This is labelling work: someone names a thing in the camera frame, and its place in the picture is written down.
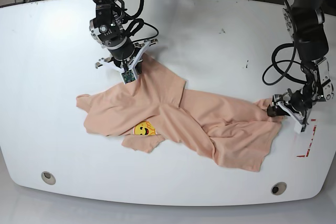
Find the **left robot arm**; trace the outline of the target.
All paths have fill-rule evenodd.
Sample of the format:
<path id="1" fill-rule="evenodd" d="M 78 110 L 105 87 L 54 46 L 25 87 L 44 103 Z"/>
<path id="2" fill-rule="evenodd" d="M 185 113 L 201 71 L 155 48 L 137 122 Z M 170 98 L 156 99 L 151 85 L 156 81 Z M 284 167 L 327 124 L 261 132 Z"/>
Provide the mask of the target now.
<path id="1" fill-rule="evenodd" d="M 295 92 L 275 94 L 267 108 L 270 117 L 290 116 L 295 131 L 304 132 L 312 107 L 334 96 L 326 54 L 329 45 L 324 32 L 324 0 L 283 0 L 283 15 L 291 43 L 278 46 L 271 55 L 271 66 L 281 78 L 302 84 Z"/>

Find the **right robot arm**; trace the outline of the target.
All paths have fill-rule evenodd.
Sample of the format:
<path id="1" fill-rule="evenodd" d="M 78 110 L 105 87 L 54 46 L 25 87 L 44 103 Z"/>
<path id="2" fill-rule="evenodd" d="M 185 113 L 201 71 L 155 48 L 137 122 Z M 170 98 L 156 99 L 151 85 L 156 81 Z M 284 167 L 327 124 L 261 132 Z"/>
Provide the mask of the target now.
<path id="1" fill-rule="evenodd" d="M 110 57 L 100 59 L 95 67 L 109 66 L 120 73 L 125 83 L 132 82 L 142 73 L 142 56 L 146 49 L 157 43 L 159 30 L 145 22 L 140 15 L 144 0 L 137 12 L 129 15 L 123 0 L 93 0 L 96 16 L 90 21 L 92 38 Z"/>

